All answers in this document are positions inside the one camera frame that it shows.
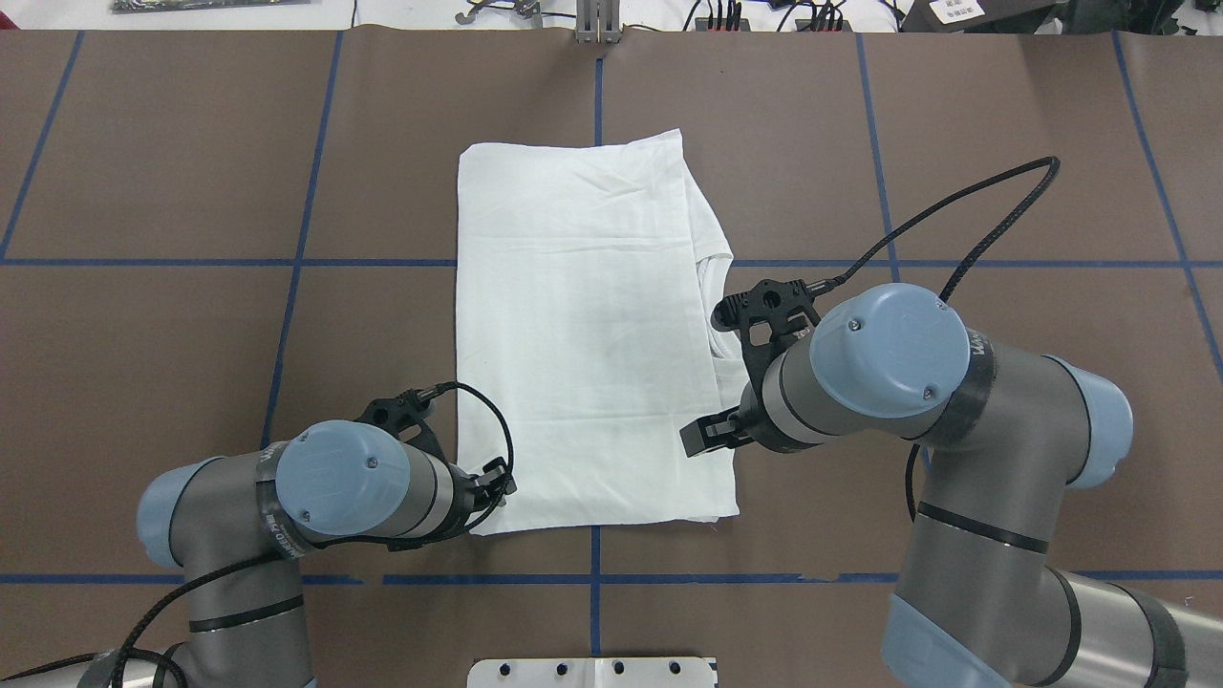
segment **white label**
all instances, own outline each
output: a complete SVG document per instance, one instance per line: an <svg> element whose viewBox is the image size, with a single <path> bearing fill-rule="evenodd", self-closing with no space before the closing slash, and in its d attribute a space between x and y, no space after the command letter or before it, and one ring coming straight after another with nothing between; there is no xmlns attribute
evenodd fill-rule
<svg viewBox="0 0 1223 688"><path fill-rule="evenodd" d="M934 16L945 24L983 17L986 13L981 5L977 5L977 0L933 0L929 9L934 10Z"/></svg>

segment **black tape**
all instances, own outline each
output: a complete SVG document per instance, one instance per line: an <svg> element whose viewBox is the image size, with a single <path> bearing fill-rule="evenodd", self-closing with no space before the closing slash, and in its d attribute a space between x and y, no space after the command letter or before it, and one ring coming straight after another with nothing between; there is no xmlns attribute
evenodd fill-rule
<svg viewBox="0 0 1223 688"><path fill-rule="evenodd" d="M216 618L205 618L201 621L192 621L188 626L192 633L207 633L209 631L223 631L225 628L234 628L235 626L242 626L243 623L253 623L256 621L263 621L268 617L276 615L283 615L290 610L296 610L302 606L305 600L301 595L296 598L290 598L283 602L276 602L274 605L268 605L265 607L259 607L257 610L247 610L245 612L237 612L232 615L219 616Z"/></svg>
<svg viewBox="0 0 1223 688"><path fill-rule="evenodd" d="M998 362L993 343L985 334L970 329L969 370L964 374L964 381L951 393L934 425L914 440L921 440L922 445L936 450L961 442L977 426L997 376Z"/></svg>
<svg viewBox="0 0 1223 688"><path fill-rule="evenodd" d="M982 523L980 521L960 516L955 512L940 510L929 502L917 505L917 513L939 523L945 523L951 528L959 528L960 530L966 530L974 535L997 540L1003 545L1010 545L1011 547L1019 547L1020 550L1027 550L1029 552L1036 552L1038 555L1044 555L1049 551L1049 544L1044 540L1029 538L1027 535L1021 535L1013 530L998 528L997 525L989 525L988 523Z"/></svg>
<svg viewBox="0 0 1223 688"><path fill-rule="evenodd" d="M1172 612L1163 606L1163 602L1141 590L1130 590L1115 583L1112 585L1137 602L1151 628L1155 653L1151 657L1151 673L1142 688L1185 688L1189 683L1185 638L1180 634L1177 620L1172 618Z"/></svg>
<svg viewBox="0 0 1223 688"><path fill-rule="evenodd" d="M1062 591L1066 594L1066 604L1070 605L1070 640L1066 643L1066 651L1062 655L1062 664L1058 665L1058 668L1053 670L1053 673L1044 681L1032 683L1033 688L1043 688L1062 681L1062 677L1070 671L1075 657L1079 656L1079 645L1082 643L1082 612L1079 610L1079 596L1074 594L1074 588L1060 571L1051 568L1049 573L1062 584Z"/></svg>

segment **gray arm segment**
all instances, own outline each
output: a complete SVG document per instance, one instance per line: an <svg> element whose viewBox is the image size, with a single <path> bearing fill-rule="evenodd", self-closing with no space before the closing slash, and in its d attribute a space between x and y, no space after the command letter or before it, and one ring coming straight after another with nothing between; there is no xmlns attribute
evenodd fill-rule
<svg viewBox="0 0 1223 688"><path fill-rule="evenodd" d="M1124 396L1058 359L887 304L915 288L884 285L830 310L773 363L761 396L800 442L873 429L934 451L884 638L892 671L910 688L1223 686L1218 620L1046 567L1066 486L1107 479L1129 450ZM885 335L872 341L872 328ZM954 395L884 413L920 407L922 367L945 378L937 353L965 341Z"/></svg>

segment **black cable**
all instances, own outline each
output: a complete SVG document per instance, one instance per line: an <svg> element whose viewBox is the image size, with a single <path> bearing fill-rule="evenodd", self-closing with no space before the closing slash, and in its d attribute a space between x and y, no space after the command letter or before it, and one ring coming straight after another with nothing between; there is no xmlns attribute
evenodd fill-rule
<svg viewBox="0 0 1223 688"><path fill-rule="evenodd" d="M921 445L914 445L909 450L909 461L905 462L905 505L909 507L909 521L917 521L917 501L914 499L914 468L917 466L917 452Z"/></svg>
<svg viewBox="0 0 1223 688"><path fill-rule="evenodd" d="M696 9L700 6L701 6L701 0L696 0L696 2L692 2L692 9L689 10L689 18L684 20L684 28L681 28L680 31L687 31L689 24L692 23L692 17L696 16Z"/></svg>
<svg viewBox="0 0 1223 688"><path fill-rule="evenodd" d="M896 21L896 33L900 33L900 22L905 18L900 5L896 4L896 0L879 0L879 2L883 2L887 9L892 10L892 18Z"/></svg>
<svg viewBox="0 0 1223 688"><path fill-rule="evenodd" d="M777 31L780 32L785 27L785 21L789 20L790 15L793 15L794 11L797 10L799 7L811 7L812 11L815 11L815 6L816 4L812 2L811 0L799 0L799 2L790 5L790 7L786 9L785 13L781 15L781 22L777 24Z"/></svg>
<svg viewBox="0 0 1223 688"><path fill-rule="evenodd" d="M998 238L1000 238L1003 233L1007 233L1007 230L1014 226L1015 222L1019 220L1019 218L1022 216L1022 214L1026 213L1027 209L1032 207L1032 203L1035 203L1037 198L1040 198L1048 189L1049 185L1053 183L1053 180L1058 176L1058 170L1062 167L1062 160L1059 160L1054 155L1051 155L1048 158L1041 158L1038 160L1024 163L1018 167L1011 167L1002 174L997 174L985 181L978 181L971 186L966 186L956 191L955 193L951 193L950 196L943 198L938 203L934 203L933 205L917 213L905 224L888 232L887 236L876 242L874 246L871 246L871 248L866 253L863 253L861 258L855 260L854 264L850 265L850 268L846 269L844 273L832 279L826 279L808 285L808 288L818 290L819 292L823 293L832 291L833 288L849 281L849 279L852 277L854 274L857 273L857 270L862 269L862 265L870 262L870 259L874 257L876 253L882 251L887 244L895 241L896 237L909 231L910 229L916 226L918 222L921 222L929 215L933 215L938 210L945 208L947 205L950 205L951 203L959 200L960 198L964 198L965 196L971 196L977 191L988 188L996 183L1007 181L1008 178L1041 167L1048 167L1044 172L1044 176L1041 177L1041 181L1038 181L1036 186L1033 186L1032 189L1027 192L1027 196L1024 196L1024 199L1020 200L1019 204L1016 204L1010 210L1010 213L1008 213L1007 216L1003 218L1003 220L998 222L998 225L994 226L993 230L989 231L989 233L985 235L985 237L982 237L981 241L978 241L977 244L974 246L972 249L969 251L966 255L964 255L964 259L961 259L958 265L955 265L955 270L951 271L951 276L947 279L947 284L943 285L943 290L938 295L938 297L943 302L949 301L951 298L951 293L955 292L955 287L960 285L960 281L964 279L964 275L967 274L967 271L972 268L974 264L976 264L977 259L980 259L981 255L986 251L988 251L989 247L993 246L994 242L998 241ZM915 521L917 518L916 500L914 497L914 470L917 466L917 452L920 450L921 447L918 445L914 445L912 448L909 451L909 461L905 464L905 502L909 507L910 521Z"/></svg>
<svg viewBox="0 0 1223 688"><path fill-rule="evenodd" d="M464 392L471 395L472 397L475 397L476 400L478 400L482 404L484 404L486 407L488 407L488 411L490 411L493 413L493 415L497 418L497 423L501 426L501 433L505 435L505 475L506 475L506 478L512 478L514 477L514 440L510 436L510 425L505 420L505 415L501 414L501 411L497 408L497 404L494 404L493 401L489 400L488 397L486 397L481 391L476 390L475 387L472 387L470 385L462 384L462 382L445 382L445 384L439 385L438 389L443 393L444 392L449 392L451 390L462 390ZM484 511L479 514L479 517L477 517L471 523L465 524L457 532L445 533L443 535L434 536L434 538L415 539L415 540L411 540L411 543L415 544L415 545L422 545L423 546L423 545L429 545L429 544L433 544L433 543L440 543L443 540L449 540L449 539L455 538L457 535L464 535L466 533L470 533L473 528L476 528L481 523L484 523L484 521L488 519L489 516L492 516L493 511L495 511L497 507L500 506L501 500L506 496L505 492L506 492L508 489L509 489L509 480L506 480L505 483L501 484L501 489L500 489L500 491L497 495L492 495L490 496L488 507L484 508ZM324 547L327 547L329 545L338 545L340 543L391 543L391 544L400 544L400 543L405 543L405 540L402 540L402 539L388 539L388 538L362 538L362 536L342 538L340 540L333 540L330 543L322 544L322 545L319 545L319 549L322 550L322 549L324 549ZM192 590L196 590L197 588L202 588L204 585L208 585L209 583L212 583L214 580L225 578L226 576L235 574L235 573L237 573L240 571L246 571L248 568L253 568L253 567L257 567L257 566L262 566L262 565L272 563L272 562L278 562L278 561L281 561L281 557L278 554L260 555L258 557L252 557L249 560L243 560L241 562L232 563L230 566L219 568L219 569L216 569L216 571L214 571L212 573L205 573L204 576L201 576L198 578L193 578L193 579L183 583L182 585L175 588L174 590L171 590L166 596L164 596L160 600L158 600L158 602L155 605L153 605L149 609L149 611L144 613L143 617L141 617L141 621L137 622L136 626L132 628L131 633L127 634L127 638L124 640L124 644L119 646L119 649L116 650L116 653L119 653L119 654L117 654L117 657L116 657L116 661L115 661L115 668L110 672L110 678L108 679L108 683L111 686L111 688L122 688L124 670L127 666L127 660L136 659L136 660L142 660L142 661L147 661L147 662L150 662L150 664L155 664L157 666L164 668L168 673L170 673L174 677L174 679L177 682L177 684L179 684L180 688L187 688L187 677L186 677L186 673L182 671L182 667L179 666L177 662L175 662L174 660L171 660L170 657L168 657L168 656L165 656L165 655L163 655L160 653L154 653L154 651L150 651L150 650L142 650L139 648L136 648L137 640L139 640L141 635L144 634L144 631L148 629L149 624L153 623L153 621L158 617L158 615L160 615L175 600L177 600L179 598L182 598L187 593L191 593ZM28 676L37 676L39 673L46 673L49 671L55 671L57 668L64 668L64 667L68 667L68 666L73 666L73 665L78 665L78 664L89 662L89 661L93 661L93 659L95 656L97 655L76 655L76 656L67 657L67 659L64 659L64 660L57 660L57 661L54 661L54 662L50 662L50 664L45 664L45 665L39 666L39 667L34 667L34 668L23 671L21 673L15 673L15 675L12 675L12 676L10 676L7 678L0 679L0 682L4 682L4 681L15 681L17 678L26 678Z"/></svg>
<svg viewBox="0 0 1223 688"><path fill-rule="evenodd" d="M965 196L971 196L972 193L976 193L977 191L988 188L988 187L991 187L991 186L993 186L996 183L1000 183L1003 181L1007 181L1008 178L1019 176L1019 175L1021 175L1024 172L1027 172L1027 171L1031 171L1031 170L1035 170L1035 169L1040 169L1040 167L1044 167L1044 166L1049 167L1049 171L1046 172L1046 175L1044 175L1046 178L1042 178L1041 183L1038 183L1037 187L1032 189L1032 193L1035 193L1035 196L1032 193L1029 193L1029 196L1025 197L1024 200L1021 200L1020 204L1016 205L1014 210L1011 210L1011 214L1007 215L1009 222L1008 222L1008 220L1003 220L1003 225L1005 225L1005 226L999 225L999 226L994 227L994 231L998 231L999 227L1002 229L1002 231L998 233L998 236L1000 236L1002 232L1005 232L1007 229L1010 227L1010 224L1014 224L1015 219L1019 219L1019 215L1015 214L1016 210L1019 211L1019 214L1024 214L1024 211L1027 209L1027 207L1031 205L1036 200L1036 198L1038 198L1041 196L1041 193L1044 193L1044 188L1047 188L1048 185L1049 185L1049 182L1053 181L1053 176L1055 176L1058 174L1057 170L1060 166L1060 164L1062 164L1062 161L1058 160L1055 156L1041 158L1040 160L1032 160L1031 163L1024 163L1022 165L1019 165L1018 167L1011 167L1011 169L1009 169L1009 170L1007 170L1007 171L1004 171L1002 174L994 175L994 176L992 176L992 177L989 177L989 178L987 178L985 181L978 181L978 182L974 183L972 186L967 186L965 188L961 188L961 189L956 191L955 193L951 193L950 196L943 198L938 203L934 203L933 205L931 205L931 207L926 208L925 210L922 210L922 211L917 213L916 215L914 215L911 219L909 219L909 221L906 221L905 224L903 224L903 225L898 226L896 229L894 229L890 233L888 233L887 236L884 236L883 238L881 238L874 246L871 246L871 248L866 253L863 253L861 258L859 258L857 260L855 260L854 264L850 265L850 268L848 270L845 270L844 273L841 273L841 274L832 277L830 280L824 280L824 281L832 282L830 284L832 287L837 287L837 286L840 286L841 284L845 284L851 276L854 276L855 273L857 273L857 270L862 269L862 266L866 265L866 263L870 262L870 259L873 258L876 253L878 253L884 247L887 247L888 243L892 243L901 233L909 231L910 229L912 229L914 226L916 226L918 222L921 222L926 218L933 215L934 213L942 210L943 208L945 208L947 205L950 205L951 203L959 200L960 198L964 198ZM996 241L998 238L998 236L994 236L993 240L989 241L989 243L992 244L993 241ZM969 257L971 257L971 255L972 255L972 253L970 252L969 255L965 257L965 260Z"/></svg>
<svg viewBox="0 0 1223 688"><path fill-rule="evenodd" d="M506 12L517 12L517 7L505 5L481 5L477 0L467 0L471 6L479 6L481 10L501 10ZM356 7L353 6L353 16L356 16ZM570 20L576 20L577 15L571 15L569 12L539 12L541 17L567 17Z"/></svg>
<svg viewBox="0 0 1223 688"><path fill-rule="evenodd" d="M67 657L67 659L64 659L64 660L56 660L54 662L44 664L43 666L35 666L34 668L27 668L26 671L22 671L21 673L15 673L12 676L5 677L5 678L0 678L0 683L2 683L5 681L16 681L18 678L26 678L26 677L29 677L29 676L38 676L39 673L46 673L49 671L55 671L57 668L65 668L65 667L75 666L75 665L78 665L78 664L92 662L93 659L97 657L97 656L98 655L77 655L75 657Z"/></svg>
<svg viewBox="0 0 1223 688"><path fill-rule="evenodd" d="M232 563L227 567L221 567L212 573L205 573L199 578L193 578L171 590L165 598L158 600L158 602L153 605L148 612L144 613L141 621L137 622L136 626L132 628L132 632L127 634L127 639L124 640L124 644L119 646L119 650L116 650L119 653L119 656L115 662L114 671L110 672L110 679L108 681L108 683L111 686L111 688L122 688L124 667L127 666L127 660L135 656L132 653L136 649L136 642L139 640L141 635L144 634L144 631L149 627L150 623L153 623L153 620L155 620L158 615L160 615L161 611L165 610L168 606L170 606L170 604L172 604L175 600L186 595L187 593L191 593L197 588L202 588L214 580L225 578L226 576L278 561L281 561L280 555L278 554L259 555L258 557L252 557L249 560L243 560L241 562Z"/></svg>
<svg viewBox="0 0 1223 688"><path fill-rule="evenodd" d="M161 653L153 653L150 650L132 648L131 650L128 650L127 657L157 665L159 668L161 668L161 671L174 677L174 684L177 688L187 688L187 672L182 671L182 667L179 666L179 662L171 660L170 657L163 655Z"/></svg>

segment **bolt hole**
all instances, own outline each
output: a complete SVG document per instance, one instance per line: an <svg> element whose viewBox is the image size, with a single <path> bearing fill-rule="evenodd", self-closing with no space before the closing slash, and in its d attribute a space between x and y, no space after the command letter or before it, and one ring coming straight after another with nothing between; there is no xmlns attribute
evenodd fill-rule
<svg viewBox="0 0 1223 688"><path fill-rule="evenodd" d="M772 336L773 328L767 321L758 321L747 330L747 340L752 342L752 347L761 347L763 343L768 343Z"/></svg>

